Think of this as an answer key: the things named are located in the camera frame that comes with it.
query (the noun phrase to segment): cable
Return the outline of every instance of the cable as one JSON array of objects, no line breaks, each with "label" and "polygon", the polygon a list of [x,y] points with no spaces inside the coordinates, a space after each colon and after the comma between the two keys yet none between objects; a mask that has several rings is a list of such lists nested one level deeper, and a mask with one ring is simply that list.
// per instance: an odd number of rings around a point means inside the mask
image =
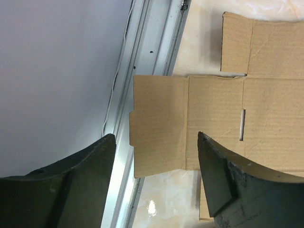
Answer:
[{"label": "cable", "polygon": [[113,80],[113,83],[112,83],[110,101],[109,101],[108,108],[106,110],[106,115],[105,115],[105,119],[104,119],[104,125],[103,125],[103,131],[102,131],[101,137],[104,137],[104,135],[105,135],[105,126],[106,126],[106,123],[108,121],[110,106],[111,106],[113,93],[114,93],[115,81],[116,81],[116,78],[117,78],[117,75],[118,75],[118,70],[119,70],[119,67],[120,67],[120,64],[121,64],[121,61],[122,61],[122,56],[123,56],[123,51],[124,51],[124,47],[125,47],[125,40],[126,40],[126,36],[127,36],[128,25],[129,25],[129,21],[130,21],[130,18],[131,18],[131,13],[132,13],[132,10],[133,10],[134,2],[135,2],[135,0],[132,1],[131,8],[130,8],[128,18],[127,18],[127,24],[126,24],[125,29],[124,29],[122,51],[120,52],[120,55],[119,55],[117,69],[115,71],[115,77],[114,77],[114,80]]}]

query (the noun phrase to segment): flattened cardboard box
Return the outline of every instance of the flattened cardboard box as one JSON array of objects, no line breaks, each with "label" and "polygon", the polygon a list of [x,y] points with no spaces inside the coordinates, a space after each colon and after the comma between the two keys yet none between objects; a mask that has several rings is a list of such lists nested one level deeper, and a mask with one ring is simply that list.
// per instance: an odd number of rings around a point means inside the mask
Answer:
[{"label": "flattened cardboard box", "polygon": [[[134,76],[136,178],[199,170],[198,131],[257,163],[303,176],[304,23],[223,18],[221,70],[246,77]],[[209,219],[203,188],[200,209],[200,219]]]}]

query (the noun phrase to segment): white wall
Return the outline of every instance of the white wall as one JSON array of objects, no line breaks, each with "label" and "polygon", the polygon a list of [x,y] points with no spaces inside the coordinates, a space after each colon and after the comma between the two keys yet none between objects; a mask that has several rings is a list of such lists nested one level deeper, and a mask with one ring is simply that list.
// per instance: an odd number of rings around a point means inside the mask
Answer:
[{"label": "white wall", "polygon": [[0,176],[93,143],[131,0],[0,1]]}]

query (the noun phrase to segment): beige floor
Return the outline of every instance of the beige floor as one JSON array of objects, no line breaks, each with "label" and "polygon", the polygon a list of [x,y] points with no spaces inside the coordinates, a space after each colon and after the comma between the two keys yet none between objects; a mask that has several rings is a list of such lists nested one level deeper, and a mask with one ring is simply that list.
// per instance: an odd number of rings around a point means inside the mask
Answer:
[{"label": "beige floor", "polygon": [[[192,0],[174,76],[220,72],[224,11],[263,20],[303,20],[302,0]],[[134,228],[211,228],[199,222],[200,175],[176,170],[146,177]]]}]

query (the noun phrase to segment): cardboard box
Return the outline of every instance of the cardboard box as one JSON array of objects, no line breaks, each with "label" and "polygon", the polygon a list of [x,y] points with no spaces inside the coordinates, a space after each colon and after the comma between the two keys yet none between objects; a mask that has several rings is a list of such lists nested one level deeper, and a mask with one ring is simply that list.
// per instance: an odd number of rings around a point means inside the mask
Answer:
[{"label": "cardboard box", "polygon": [[[223,19],[221,70],[246,77],[134,76],[136,178],[199,170],[198,131],[264,166],[304,176],[304,23],[233,13]],[[208,220],[204,192],[200,208]]]}]

